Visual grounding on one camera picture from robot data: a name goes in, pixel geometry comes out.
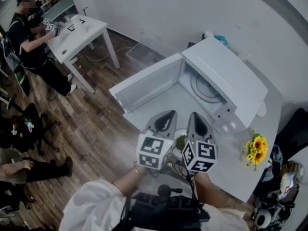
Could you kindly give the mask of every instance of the knob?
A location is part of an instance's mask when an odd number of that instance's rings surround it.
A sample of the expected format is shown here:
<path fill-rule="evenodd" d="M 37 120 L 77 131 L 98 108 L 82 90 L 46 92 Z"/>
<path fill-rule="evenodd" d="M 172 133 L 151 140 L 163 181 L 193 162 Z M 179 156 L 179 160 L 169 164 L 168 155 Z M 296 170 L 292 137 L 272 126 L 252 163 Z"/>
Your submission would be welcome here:
<path fill-rule="evenodd" d="M 236 124 L 234 122 L 230 122 L 230 126 L 235 129 L 236 128 Z"/>
<path fill-rule="evenodd" d="M 227 127 L 226 125 L 222 126 L 221 128 L 222 128 L 222 130 L 224 130 L 225 132 L 228 132 L 228 127 Z"/>

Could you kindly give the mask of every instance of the white sneaker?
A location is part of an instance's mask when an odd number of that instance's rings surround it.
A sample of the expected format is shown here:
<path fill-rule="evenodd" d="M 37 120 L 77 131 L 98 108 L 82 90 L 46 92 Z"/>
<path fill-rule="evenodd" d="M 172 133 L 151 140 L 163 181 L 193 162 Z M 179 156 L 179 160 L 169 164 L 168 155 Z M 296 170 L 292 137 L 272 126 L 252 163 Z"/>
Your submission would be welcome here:
<path fill-rule="evenodd" d="M 67 82 L 70 82 L 73 78 L 72 74 L 68 74 L 66 77 L 67 77 Z"/>
<path fill-rule="evenodd" d="M 69 93 L 68 93 L 67 95 L 69 95 L 69 94 L 71 94 L 73 91 L 75 91 L 76 87 L 77 87 L 77 86 L 76 86 L 75 84 L 71 85 L 71 90 L 69 91 Z"/>

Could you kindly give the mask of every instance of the white sleeve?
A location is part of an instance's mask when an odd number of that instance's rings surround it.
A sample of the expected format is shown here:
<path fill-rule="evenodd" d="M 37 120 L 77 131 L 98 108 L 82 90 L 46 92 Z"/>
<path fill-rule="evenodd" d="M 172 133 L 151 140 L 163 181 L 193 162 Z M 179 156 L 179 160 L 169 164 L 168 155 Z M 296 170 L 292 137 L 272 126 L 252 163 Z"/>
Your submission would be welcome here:
<path fill-rule="evenodd" d="M 66 205 L 59 231 L 82 231 L 96 207 L 116 196 L 122 196 L 121 191 L 105 180 L 84 184 Z"/>

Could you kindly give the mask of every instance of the black shoe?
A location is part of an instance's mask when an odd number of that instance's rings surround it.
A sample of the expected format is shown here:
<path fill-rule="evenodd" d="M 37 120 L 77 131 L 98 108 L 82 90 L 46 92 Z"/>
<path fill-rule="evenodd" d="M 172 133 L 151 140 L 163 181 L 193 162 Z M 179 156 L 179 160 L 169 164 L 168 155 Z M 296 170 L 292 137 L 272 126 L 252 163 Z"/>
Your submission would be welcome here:
<path fill-rule="evenodd" d="M 72 174 L 73 174 L 73 160 L 72 160 L 72 158 L 68 156 L 65 159 L 64 165 L 65 165 L 65 168 L 66 168 L 66 172 L 65 172 L 64 176 L 71 178 Z"/>

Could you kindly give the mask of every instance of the bracelet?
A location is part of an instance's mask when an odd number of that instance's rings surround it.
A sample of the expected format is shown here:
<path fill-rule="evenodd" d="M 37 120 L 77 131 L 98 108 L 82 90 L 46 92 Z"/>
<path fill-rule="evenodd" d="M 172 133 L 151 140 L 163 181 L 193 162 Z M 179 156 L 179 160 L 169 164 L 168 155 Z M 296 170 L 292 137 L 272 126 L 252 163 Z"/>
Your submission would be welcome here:
<path fill-rule="evenodd" d="M 137 161 L 134 162 L 134 168 L 135 168 L 135 172 L 136 172 L 137 174 L 139 174 L 139 172 L 138 172 L 138 170 L 137 170 Z"/>

